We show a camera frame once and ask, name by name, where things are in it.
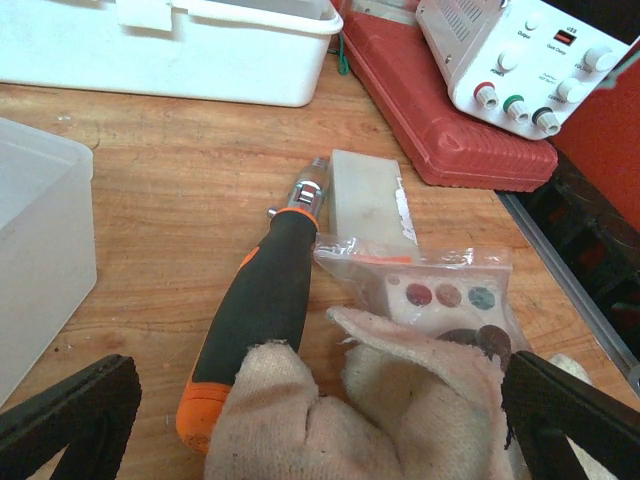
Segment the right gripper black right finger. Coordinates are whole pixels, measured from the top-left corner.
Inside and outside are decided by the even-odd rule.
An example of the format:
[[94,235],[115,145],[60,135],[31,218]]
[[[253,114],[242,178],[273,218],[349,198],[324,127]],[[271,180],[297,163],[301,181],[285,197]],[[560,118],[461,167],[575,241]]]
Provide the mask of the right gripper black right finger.
[[639,477],[638,411],[529,351],[511,355],[501,393],[533,479],[585,479],[572,442],[617,478]]

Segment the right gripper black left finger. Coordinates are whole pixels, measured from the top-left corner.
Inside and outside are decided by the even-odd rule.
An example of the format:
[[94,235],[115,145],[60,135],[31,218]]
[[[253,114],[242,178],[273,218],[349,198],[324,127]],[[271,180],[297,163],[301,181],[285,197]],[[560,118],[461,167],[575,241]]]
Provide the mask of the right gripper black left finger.
[[142,388],[134,359],[108,355],[1,414],[1,477],[27,479],[58,452],[53,479],[114,479]]

